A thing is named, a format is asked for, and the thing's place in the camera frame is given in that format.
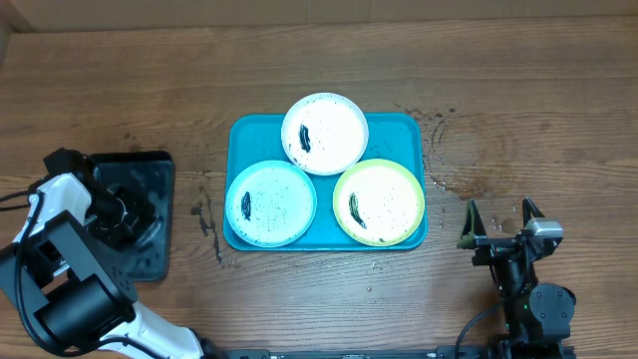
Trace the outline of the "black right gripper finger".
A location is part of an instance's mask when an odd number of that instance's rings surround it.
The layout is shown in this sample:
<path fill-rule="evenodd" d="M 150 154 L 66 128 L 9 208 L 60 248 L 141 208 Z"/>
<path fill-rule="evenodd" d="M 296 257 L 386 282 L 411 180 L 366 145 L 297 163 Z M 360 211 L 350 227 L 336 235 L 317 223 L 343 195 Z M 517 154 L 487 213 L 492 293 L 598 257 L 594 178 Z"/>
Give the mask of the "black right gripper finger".
<path fill-rule="evenodd" d="M 460 239 L 457 241 L 457 248 L 476 249 L 486 241 L 486 231 L 482 219 L 479 215 L 476 202 L 470 199 L 467 204 L 467 215 L 465 225 Z"/>
<path fill-rule="evenodd" d="M 522 216 L 523 224 L 527 224 L 532 218 L 544 217 L 544 214 L 538 209 L 530 196 L 526 196 L 522 200 Z"/>

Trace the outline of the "light blue plate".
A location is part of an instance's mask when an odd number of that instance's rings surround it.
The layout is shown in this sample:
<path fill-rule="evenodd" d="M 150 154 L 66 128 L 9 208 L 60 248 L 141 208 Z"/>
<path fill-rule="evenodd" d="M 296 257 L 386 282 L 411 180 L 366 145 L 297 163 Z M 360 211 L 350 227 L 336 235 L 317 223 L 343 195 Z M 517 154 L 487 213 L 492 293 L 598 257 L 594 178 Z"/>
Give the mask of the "light blue plate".
<path fill-rule="evenodd" d="M 225 217 L 243 241 L 275 248 L 299 239 L 312 224 L 317 194 L 310 177 L 284 161 L 262 161 L 231 183 Z"/>

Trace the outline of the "white plate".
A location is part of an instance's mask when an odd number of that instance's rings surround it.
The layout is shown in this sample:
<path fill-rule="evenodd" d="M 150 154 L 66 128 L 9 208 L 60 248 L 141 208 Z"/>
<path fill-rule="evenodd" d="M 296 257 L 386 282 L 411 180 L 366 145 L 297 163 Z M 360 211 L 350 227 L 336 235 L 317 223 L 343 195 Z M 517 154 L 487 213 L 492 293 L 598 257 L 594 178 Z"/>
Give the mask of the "white plate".
<path fill-rule="evenodd" d="M 312 175 L 344 172 L 363 156 L 369 139 L 365 115 L 348 98 L 316 93 L 285 114 L 281 143 L 289 160 Z"/>

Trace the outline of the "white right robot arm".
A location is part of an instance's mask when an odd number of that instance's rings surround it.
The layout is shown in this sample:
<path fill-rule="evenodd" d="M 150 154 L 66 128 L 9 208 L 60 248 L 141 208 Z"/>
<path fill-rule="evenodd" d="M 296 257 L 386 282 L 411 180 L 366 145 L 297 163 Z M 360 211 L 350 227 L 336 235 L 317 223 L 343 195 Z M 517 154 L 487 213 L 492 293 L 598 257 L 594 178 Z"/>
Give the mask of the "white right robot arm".
<path fill-rule="evenodd" d="M 474 266 L 486 266 L 499 291 L 499 302 L 473 318 L 455 343 L 461 343 L 480 320 L 502 310 L 506 332 L 489 338 L 486 358 L 573 358 L 574 350 L 562 345 L 570 336 L 576 297 L 564 286 L 541 283 L 533 264 L 555 251 L 563 239 L 560 223 L 537 208 L 530 197 L 522 201 L 523 222 L 512 237 L 490 238 L 476 203 L 471 199 L 457 247 L 470 249 Z"/>

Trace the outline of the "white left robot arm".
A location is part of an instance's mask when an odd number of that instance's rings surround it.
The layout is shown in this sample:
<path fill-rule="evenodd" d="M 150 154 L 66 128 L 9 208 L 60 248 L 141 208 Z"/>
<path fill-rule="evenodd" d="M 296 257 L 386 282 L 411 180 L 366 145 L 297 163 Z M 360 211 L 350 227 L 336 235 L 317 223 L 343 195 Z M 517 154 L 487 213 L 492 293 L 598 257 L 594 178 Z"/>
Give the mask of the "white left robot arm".
<path fill-rule="evenodd" d="M 144 306 L 139 282 L 166 277 L 174 164 L 164 151 L 58 149 L 26 190 L 28 216 L 1 252 L 1 289 L 29 337 L 73 358 L 219 358 L 190 328 Z"/>

